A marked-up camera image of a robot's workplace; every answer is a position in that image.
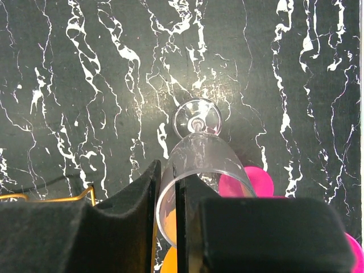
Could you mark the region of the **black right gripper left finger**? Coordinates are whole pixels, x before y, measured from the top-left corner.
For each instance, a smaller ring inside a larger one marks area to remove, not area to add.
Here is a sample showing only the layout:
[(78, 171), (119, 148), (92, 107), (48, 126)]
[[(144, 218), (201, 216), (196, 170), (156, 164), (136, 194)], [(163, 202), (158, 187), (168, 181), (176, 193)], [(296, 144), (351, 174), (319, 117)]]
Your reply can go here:
[(1, 203), (2, 272), (152, 272), (161, 163), (97, 205)]

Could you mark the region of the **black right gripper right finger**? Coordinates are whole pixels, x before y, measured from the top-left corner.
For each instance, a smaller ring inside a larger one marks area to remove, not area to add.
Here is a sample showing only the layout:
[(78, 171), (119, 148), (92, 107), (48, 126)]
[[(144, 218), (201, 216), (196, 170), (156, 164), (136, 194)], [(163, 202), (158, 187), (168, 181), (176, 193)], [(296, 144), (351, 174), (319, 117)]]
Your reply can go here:
[(198, 176), (175, 184), (178, 272), (350, 272), (336, 211), (311, 198), (219, 196)]

